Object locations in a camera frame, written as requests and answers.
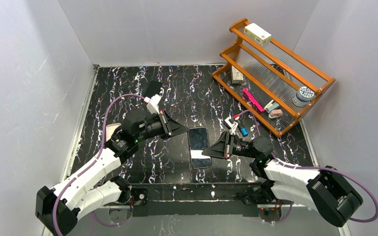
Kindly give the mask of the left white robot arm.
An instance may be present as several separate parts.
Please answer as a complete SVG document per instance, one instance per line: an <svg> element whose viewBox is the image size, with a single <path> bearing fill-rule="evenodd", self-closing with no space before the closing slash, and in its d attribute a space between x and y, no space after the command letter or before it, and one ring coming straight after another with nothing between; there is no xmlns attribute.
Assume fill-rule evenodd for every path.
<svg viewBox="0 0 378 236"><path fill-rule="evenodd" d="M158 114L134 110L123 122L109 128L110 138L101 153L62 182L38 190L35 215L53 235L65 236L83 216L108 203L127 202L131 198L130 183L121 177L102 186L97 183L131 158L140 142L155 137L167 140L189 130L164 110Z"/></svg>

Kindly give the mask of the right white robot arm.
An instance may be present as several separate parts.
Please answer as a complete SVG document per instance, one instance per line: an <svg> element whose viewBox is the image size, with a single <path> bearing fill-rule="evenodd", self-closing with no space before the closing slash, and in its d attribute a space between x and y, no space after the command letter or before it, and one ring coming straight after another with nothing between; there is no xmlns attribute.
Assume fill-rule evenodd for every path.
<svg viewBox="0 0 378 236"><path fill-rule="evenodd" d="M312 170L294 166L276 160L272 152L272 143L266 137L246 142L225 131L202 154L220 159L228 159L233 154L253 159L249 164L252 172L265 181L257 188L236 194L246 204L287 200L317 211L336 227L342 227L363 204L361 195L335 168Z"/></svg>

